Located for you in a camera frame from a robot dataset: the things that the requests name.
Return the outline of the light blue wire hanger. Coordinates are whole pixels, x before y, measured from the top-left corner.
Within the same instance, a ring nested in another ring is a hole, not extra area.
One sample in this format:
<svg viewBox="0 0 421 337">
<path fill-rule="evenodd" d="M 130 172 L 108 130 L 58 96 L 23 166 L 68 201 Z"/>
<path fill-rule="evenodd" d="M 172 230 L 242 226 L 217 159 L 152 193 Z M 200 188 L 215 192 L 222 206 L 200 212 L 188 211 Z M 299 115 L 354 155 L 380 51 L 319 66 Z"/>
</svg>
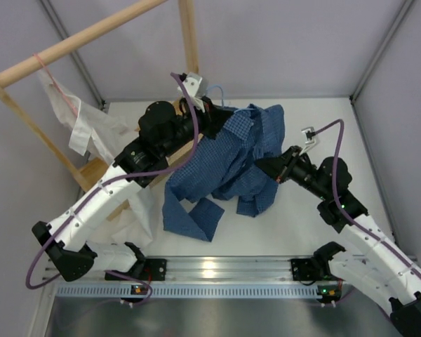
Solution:
<svg viewBox="0 0 421 337">
<path fill-rule="evenodd" d="M 213 91 L 220 92 L 216 103 L 211 99 L 211 93 Z M 236 104 L 236 99 L 228 98 L 224 88 L 219 84 L 212 84 L 208 86 L 205 93 L 206 97 L 210 100 L 210 103 L 206 103 L 206 109 L 209 112 L 214 110 L 230 110 L 233 114 L 252 114 L 253 112 L 257 112 L 259 110 L 259 107 L 251 107 L 250 103 Z"/>
</svg>

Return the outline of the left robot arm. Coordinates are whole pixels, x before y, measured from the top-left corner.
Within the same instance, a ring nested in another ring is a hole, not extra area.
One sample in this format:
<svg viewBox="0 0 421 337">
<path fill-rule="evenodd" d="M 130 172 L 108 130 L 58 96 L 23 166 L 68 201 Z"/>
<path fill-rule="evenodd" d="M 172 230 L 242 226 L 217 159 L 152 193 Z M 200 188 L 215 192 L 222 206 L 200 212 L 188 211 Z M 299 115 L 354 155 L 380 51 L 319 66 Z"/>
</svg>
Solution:
<svg viewBox="0 0 421 337">
<path fill-rule="evenodd" d="M 139 279 L 146 258 L 130 242 L 99 244 L 90 236 L 117 206 L 143 191 L 157 176 L 171 172 L 167 158 L 195 135 L 214 139 L 231 110 L 200 98 L 201 106 L 180 99 L 180 111 L 167 101 L 149 105 L 139 119 L 139 136 L 131 141 L 109 165 L 105 174 L 69 210 L 46 223 L 39 221 L 32 233 L 66 282 L 88 272 L 104 271 L 109 279 Z"/>
</svg>

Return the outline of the blue plaid shirt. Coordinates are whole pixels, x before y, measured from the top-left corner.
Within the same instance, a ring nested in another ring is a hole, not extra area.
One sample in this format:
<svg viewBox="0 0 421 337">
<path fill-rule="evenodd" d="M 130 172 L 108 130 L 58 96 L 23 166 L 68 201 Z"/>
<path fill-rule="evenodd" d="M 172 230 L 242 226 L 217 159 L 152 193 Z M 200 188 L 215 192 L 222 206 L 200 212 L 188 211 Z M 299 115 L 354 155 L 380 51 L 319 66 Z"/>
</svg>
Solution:
<svg viewBox="0 0 421 337">
<path fill-rule="evenodd" d="M 279 185 L 255 161 L 282 153 L 283 107 L 251 104 L 232 113 L 216 138 L 203 137 L 190 161 L 167 180 L 165 231 L 211 242 L 224 213 L 215 200 L 236 197 L 236 212 L 252 218 L 274 203 Z"/>
</svg>

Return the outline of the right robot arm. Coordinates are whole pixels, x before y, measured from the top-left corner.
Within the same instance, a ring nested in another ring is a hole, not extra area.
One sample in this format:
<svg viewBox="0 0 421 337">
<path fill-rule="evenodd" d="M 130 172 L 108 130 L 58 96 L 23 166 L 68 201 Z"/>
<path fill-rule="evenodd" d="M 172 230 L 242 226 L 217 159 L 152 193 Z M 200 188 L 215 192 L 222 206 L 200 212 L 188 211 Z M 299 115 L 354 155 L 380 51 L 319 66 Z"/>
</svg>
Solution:
<svg viewBox="0 0 421 337">
<path fill-rule="evenodd" d="M 327 157 L 315 166 L 300 147 L 292 146 L 255 164 L 278 184 L 291 180 L 318 197 L 323 221 L 362 254 L 355 258 L 347 247 L 329 242 L 314 252 L 314 274 L 346 281 L 374 301 L 402 336 L 421 336 L 421 268 L 349 191 L 352 176 L 346 163 Z"/>
</svg>

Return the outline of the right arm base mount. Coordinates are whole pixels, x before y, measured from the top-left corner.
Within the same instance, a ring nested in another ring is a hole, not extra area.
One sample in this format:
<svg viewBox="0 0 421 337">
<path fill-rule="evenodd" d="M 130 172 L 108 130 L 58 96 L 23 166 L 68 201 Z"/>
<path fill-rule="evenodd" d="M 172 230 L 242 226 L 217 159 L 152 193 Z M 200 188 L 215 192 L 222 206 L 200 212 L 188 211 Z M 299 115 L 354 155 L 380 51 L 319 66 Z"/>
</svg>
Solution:
<svg viewBox="0 0 421 337">
<path fill-rule="evenodd" d="M 319 281 L 336 281 L 329 264 L 316 258 L 293 258 L 290 260 L 293 280 L 305 284 Z"/>
</svg>

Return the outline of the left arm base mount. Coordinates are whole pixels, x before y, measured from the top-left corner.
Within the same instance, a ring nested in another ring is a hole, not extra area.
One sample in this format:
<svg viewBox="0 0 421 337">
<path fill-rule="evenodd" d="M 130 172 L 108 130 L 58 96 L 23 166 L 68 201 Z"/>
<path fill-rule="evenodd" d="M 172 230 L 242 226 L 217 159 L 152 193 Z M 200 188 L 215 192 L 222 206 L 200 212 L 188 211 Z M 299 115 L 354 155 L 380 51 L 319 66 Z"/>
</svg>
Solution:
<svg viewBox="0 0 421 337">
<path fill-rule="evenodd" d="M 167 260 L 164 258 L 146 258 L 142 263 L 138 261 L 128 272 L 111 271 L 105 273 L 107 281 L 132 281 L 144 282 L 164 281 L 166 278 Z"/>
</svg>

